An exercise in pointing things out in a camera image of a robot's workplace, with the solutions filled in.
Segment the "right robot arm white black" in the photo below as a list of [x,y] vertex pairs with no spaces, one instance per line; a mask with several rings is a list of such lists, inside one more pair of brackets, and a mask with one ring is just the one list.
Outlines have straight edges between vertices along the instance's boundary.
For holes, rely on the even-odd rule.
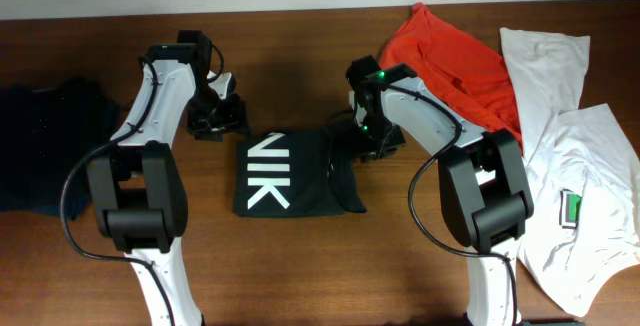
[[362,132],[385,143],[388,131],[399,127],[430,155],[408,189],[414,220],[419,218],[413,196],[417,183],[431,166],[438,168],[441,213],[457,244],[430,240],[467,260],[467,323],[519,324],[516,253],[534,203],[515,136],[466,120],[404,63],[383,69],[365,56],[351,63],[346,79]]

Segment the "dark green polo shirt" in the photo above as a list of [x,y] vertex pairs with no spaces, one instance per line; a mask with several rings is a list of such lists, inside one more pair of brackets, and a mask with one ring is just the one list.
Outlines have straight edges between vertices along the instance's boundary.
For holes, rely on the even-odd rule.
[[365,213],[353,160],[322,129],[272,132],[241,141],[232,211],[269,219]]

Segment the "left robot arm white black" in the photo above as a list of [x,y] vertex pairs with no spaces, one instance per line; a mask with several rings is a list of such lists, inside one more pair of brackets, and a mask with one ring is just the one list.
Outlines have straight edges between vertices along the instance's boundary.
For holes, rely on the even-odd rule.
[[[61,191],[60,219],[71,248],[89,259],[131,265],[155,325],[205,322],[184,266],[188,199],[172,146],[181,125],[201,141],[249,134],[233,74],[210,68],[220,53],[199,30],[181,30],[175,42],[150,46],[138,59],[143,79],[125,122],[72,167]],[[67,228],[67,198],[80,171],[87,175],[99,232],[117,255],[84,250]]]

